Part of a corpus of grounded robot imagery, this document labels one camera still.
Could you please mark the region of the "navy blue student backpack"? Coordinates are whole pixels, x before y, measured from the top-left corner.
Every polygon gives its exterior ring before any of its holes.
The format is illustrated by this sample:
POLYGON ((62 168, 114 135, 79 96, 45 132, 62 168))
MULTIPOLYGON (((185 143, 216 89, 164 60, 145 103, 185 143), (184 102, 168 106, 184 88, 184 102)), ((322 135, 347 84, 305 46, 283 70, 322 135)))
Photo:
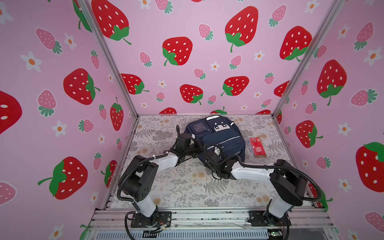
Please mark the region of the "navy blue student backpack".
POLYGON ((194 135, 208 150, 217 145, 224 151, 224 157, 239 155, 245 161, 245 140, 235 122, 226 117, 215 115, 194 121, 186 126, 185 133, 194 135))

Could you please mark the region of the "red card pack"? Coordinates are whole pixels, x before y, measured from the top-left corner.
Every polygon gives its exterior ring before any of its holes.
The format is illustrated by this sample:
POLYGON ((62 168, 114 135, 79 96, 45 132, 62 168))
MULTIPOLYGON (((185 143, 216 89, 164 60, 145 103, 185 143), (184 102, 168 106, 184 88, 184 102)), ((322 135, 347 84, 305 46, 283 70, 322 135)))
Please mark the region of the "red card pack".
POLYGON ((263 158, 267 156, 262 140, 260 138, 250 138, 250 143, 256 158, 263 158))

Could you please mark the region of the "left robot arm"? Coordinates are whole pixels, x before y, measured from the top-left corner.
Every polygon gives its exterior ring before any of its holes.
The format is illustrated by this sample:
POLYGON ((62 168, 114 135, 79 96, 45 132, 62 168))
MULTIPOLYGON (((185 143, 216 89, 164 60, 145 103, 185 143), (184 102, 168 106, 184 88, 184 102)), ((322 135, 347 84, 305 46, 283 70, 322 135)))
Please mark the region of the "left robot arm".
POLYGON ((157 205, 150 197, 157 173, 177 167, 190 158, 197 158, 203 150, 202 141, 194 134, 181 134, 179 126, 177 133, 175 143, 163 154, 149 158, 135 156, 118 182, 118 200, 132 203, 136 211, 145 218, 151 218, 158 212, 157 205))

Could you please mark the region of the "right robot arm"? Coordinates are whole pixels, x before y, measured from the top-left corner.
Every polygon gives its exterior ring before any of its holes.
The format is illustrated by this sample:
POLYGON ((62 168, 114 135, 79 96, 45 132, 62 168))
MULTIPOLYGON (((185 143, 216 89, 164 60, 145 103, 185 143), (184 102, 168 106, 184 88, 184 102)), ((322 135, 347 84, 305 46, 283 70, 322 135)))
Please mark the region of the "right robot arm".
POLYGON ((321 188, 312 178, 285 160, 277 160, 272 165, 245 164, 240 155, 225 156, 224 148, 215 145, 204 146, 204 157, 220 180, 258 181, 275 188, 277 195, 258 220, 260 224, 271 226, 281 222, 293 207, 302 206, 304 201, 317 202, 323 196, 321 188))

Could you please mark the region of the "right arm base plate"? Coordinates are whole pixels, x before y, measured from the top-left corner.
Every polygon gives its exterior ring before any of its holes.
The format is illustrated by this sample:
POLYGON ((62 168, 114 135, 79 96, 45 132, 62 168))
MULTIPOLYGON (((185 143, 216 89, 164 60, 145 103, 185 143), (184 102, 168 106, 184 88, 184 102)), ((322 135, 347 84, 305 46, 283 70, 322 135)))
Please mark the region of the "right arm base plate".
POLYGON ((290 227, 292 225, 288 213, 285 213, 282 218, 277 218, 266 211, 249 211, 247 222, 253 227, 290 227))

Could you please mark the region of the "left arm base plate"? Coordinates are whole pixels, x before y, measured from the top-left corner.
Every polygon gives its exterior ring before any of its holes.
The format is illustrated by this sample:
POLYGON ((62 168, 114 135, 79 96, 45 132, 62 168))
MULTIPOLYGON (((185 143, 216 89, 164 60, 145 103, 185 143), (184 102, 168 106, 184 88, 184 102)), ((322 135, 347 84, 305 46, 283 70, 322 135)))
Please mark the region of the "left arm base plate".
POLYGON ((141 213, 134 214, 131 228, 160 228, 169 227, 172 221, 172 212, 154 212, 151 217, 141 213))

